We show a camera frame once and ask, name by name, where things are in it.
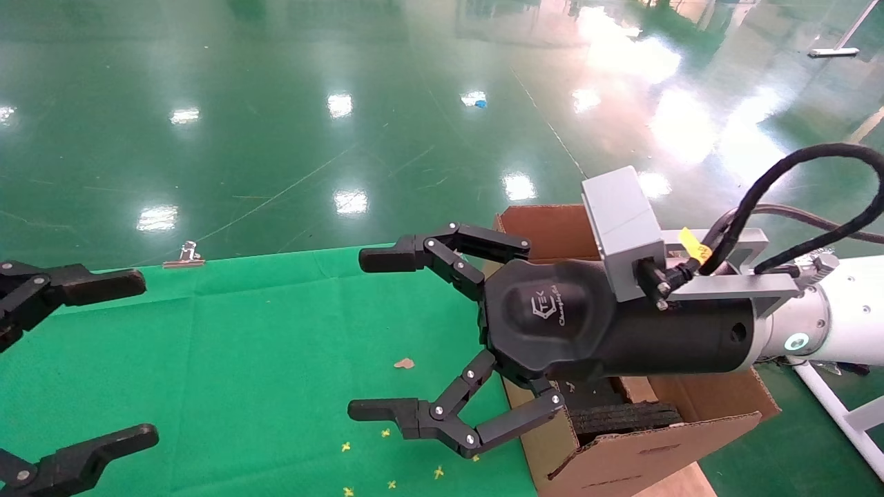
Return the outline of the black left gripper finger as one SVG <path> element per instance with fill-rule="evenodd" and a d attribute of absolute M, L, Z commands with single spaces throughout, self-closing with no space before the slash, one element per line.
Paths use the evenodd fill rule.
<path fill-rule="evenodd" d="M 97 485 L 113 460 L 151 449 L 155 425 L 141 424 L 56 450 L 31 463 L 2 450 L 2 496 L 73 496 Z"/>
<path fill-rule="evenodd" d="M 82 264 L 40 268 L 18 261 L 1 267 L 1 352 L 60 307 L 117 301 L 146 292 L 141 271 L 92 273 Z"/>

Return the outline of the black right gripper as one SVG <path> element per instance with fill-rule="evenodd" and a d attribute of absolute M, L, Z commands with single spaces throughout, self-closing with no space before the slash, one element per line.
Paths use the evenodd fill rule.
<path fill-rule="evenodd" d="M 361 249 L 364 273 L 430 269 L 470 301 L 482 302 L 489 351 L 478 353 L 434 402 L 351 400 L 347 415 L 394 422 L 405 440 L 433 438 L 473 458 L 564 409 L 547 380 L 729 373 L 749 363 L 755 315 L 748 299 L 681 301 L 667 309 L 644 297 L 620 302 L 603 264 L 533 264 L 524 261 L 530 250 L 526 238 L 454 222 L 429 235 L 404 235 L 392 246 Z M 464 257 L 504 265 L 486 280 Z M 460 411 L 498 368 L 512 382 L 530 382 L 533 399 L 471 427 Z"/>

